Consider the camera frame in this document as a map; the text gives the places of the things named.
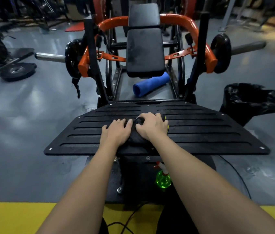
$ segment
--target power cord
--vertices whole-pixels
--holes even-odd
[[[236,170],[236,168],[235,168],[229,161],[227,161],[224,157],[222,157],[221,155],[218,155],[218,156],[219,156],[221,159],[223,159],[225,162],[227,162],[227,163],[235,170],[235,172],[237,173],[237,175],[240,177],[241,181],[243,182],[243,184],[244,184],[244,186],[245,186],[245,188],[246,188],[246,190],[247,190],[247,193],[248,193],[249,198],[252,200],[252,197],[251,197],[251,195],[250,195],[250,192],[249,192],[249,190],[248,190],[248,187],[247,187],[245,181],[243,180],[243,178],[241,177],[241,175],[239,174],[239,172]]]
[[[120,234],[123,234],[124,231],[125,231],[126,229],[127,229],[129,232],[131,232],[132,234],[134,234],[127,226],[128,226],[128,224],[129,224],[129,222],[130,222],[132,216],[133,216],[137,211],[139,211],[139,209],[142,208],[145,204],[148,204],[148,202],[146,202],[146,203],[144,203],[144,204],[141,204],[140,206],[138,206],[138,207],[136,208],[136,210],[134,210],[134,212],[133,212],[133,213],[130,215],[130,217],[128,218],[126,224],[123,224],[123,223],[121,223],[121,222],[112,222],[111,224],[108,224],[107,227],[109,227],[109,226],[111,226],[111,225],[114,225],[114,224],[120,224],[120,225],[123,226],[123,229],[122,229],[122,231],[120,232]]]

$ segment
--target padded seat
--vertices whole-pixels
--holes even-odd
[[[129,29],[159,28],[160,16],[155,3],[136,4],[130,7]]]
[[[166,68],[161,29],[129,30],[126,58],[129,77],[162,76]]]

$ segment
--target person's left arm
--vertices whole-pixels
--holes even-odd
[[[100,229],[112,164],[129,138],[132,119],[102,127],[99,149],[54,207],[36,234],[97,234]]]

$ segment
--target forearm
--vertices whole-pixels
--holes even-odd
[[[201,234],[275,233],[275,220],[216,171],[164,134],[151,143]]]
[[[98,233],[116,151],[112,144],[98,149],[37,234]]]

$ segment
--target blue foam roller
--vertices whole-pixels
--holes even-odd
[[[158,88],[170,81],[170,76],[165,72],[162,76],[151,77],[149,79],[138,82],[133,85],[133,93],[136,97],[141,97],[144,94],[147,94],[151,90]]]

